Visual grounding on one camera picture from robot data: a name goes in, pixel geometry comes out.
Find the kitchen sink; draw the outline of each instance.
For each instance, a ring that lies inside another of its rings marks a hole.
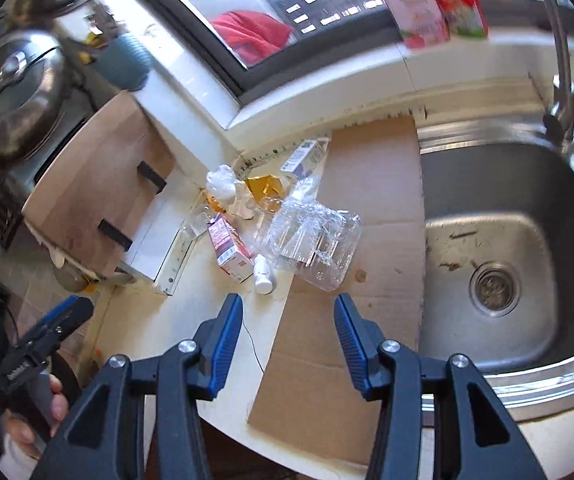
[[[504,120],[424,128],[419,140],[419,354],[470,357],[517,420],[574,407],[574,143]]]

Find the sink drain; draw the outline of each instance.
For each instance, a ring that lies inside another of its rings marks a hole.
[[[519,281],[507,264],[488,262],[478,267],[470,280],[472,301],[485,314],[500,317],[518,304]]]

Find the pot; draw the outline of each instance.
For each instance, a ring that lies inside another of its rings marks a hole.
[[[58,121],[67,65],[54,36],[17,30],[0,38],[0,170],[29,157]]]

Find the small white bottle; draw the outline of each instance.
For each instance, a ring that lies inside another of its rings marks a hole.
[[[262,254],[254,261],[254,287],[258,294],[269,294],[273,290],[272,268]]]

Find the black window frame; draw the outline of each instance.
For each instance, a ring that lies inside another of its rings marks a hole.
[[[330,30],[302,38],[261,63],[246,68],[193,12],[191,2],[189,5],[182,0],[143,2],[211,68],[241,105],[336,61],[402,41],[391,12],[382,6],[366,15],[346,18]],[[542,1],[480,0],[480,3],[490,27],[551,30]],[[574,36],[574,9],[563,7],[561,10],[568,34]]]

